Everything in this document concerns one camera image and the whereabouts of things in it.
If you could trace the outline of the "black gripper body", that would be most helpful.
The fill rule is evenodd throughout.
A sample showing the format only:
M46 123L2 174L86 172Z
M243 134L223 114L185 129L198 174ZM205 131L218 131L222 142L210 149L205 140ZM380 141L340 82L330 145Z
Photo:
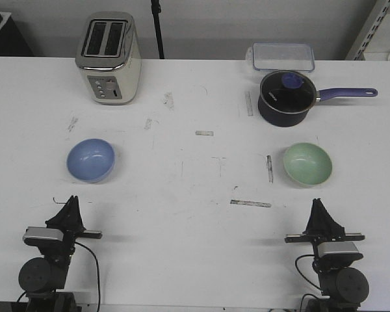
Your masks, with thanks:
M64 238L60 243L38 246L40 253L48 260L63 260L73 255L75 251L74 244L78 238L101 239L103 236L101 231L88 230L86 228L85 231L75 231L74 226L53 229L61 230Z
M321 259L317 253L317 247L323 242L345 242L363 241L365 236L361 233L345 233L344 235L324 236L324 235L306 235L306 234L288 234L285 236L285 243L303 243L308 242L313 247L314 256Z

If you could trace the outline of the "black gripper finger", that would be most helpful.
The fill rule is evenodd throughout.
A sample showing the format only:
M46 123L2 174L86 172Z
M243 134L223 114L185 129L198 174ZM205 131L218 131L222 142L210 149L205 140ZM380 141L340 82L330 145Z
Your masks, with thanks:
M303 234L313 235L319 230L318 219L317 219L318 200L319 200L318 198L314 198L312 201L311 213Z
M45 221L48 228L69 228L71 226L71 206L73 204L73 200L74 196L70 196L62 209L54 217Z
M325 235L344 235L345 229L338 224L328 213L322 200L318 199L320 228Z
M75 231L85 231L83 220L79 209L78 196L73 197L73 226Z

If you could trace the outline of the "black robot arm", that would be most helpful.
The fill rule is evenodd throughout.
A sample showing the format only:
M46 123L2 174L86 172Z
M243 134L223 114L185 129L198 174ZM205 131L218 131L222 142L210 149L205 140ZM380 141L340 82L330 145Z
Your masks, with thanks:
M361 233L347 233L327 212L321 199L312 201L306 229L301 234L290 234L286 243L308 242L312 245L312 269L319 284L311 283L321 297L304 294L300 311L357 311L369 295L369 283L365 275L351 264L363 258L356 241L362 241ZM305 297L311 298L303 303Z
M26 311L81 311L72 292L64 292L75 247L90 248L77 239L101 239L102 232L87 230L81 218L79 199L70 196L62 209L45 221L44 227L29 226L22 241L37 247L40 257L20 269L18 282L28 298Z

